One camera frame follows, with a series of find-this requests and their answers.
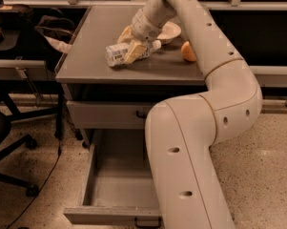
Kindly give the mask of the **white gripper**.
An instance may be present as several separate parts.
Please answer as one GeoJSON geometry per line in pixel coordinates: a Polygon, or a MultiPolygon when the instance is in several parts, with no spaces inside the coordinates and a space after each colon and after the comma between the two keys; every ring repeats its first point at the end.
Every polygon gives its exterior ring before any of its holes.
{"type": "Polygon", "coordinates": [[[162,29],[154,25],[142,9],[138,10],[132,19],[131,25],[127,26],[117,39],[118,43],[126,42],[128,44],[124,63],[132,64],[147,50],[145,41],[155,41],[161,33],[162,29]]]}

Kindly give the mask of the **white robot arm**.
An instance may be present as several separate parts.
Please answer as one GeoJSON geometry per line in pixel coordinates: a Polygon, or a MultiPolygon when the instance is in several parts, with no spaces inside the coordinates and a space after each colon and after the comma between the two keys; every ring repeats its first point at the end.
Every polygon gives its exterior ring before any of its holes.
{"type": "Polygon", "coordinates": [[[212,145],[252,127],[262,94],[246,61],[197,0],[149,0],[122,33],[141,46],[178,17],[207,90],[155,104],[145,122],[148,158],[165,229],[236,229],[210,157],[212,145]]]}

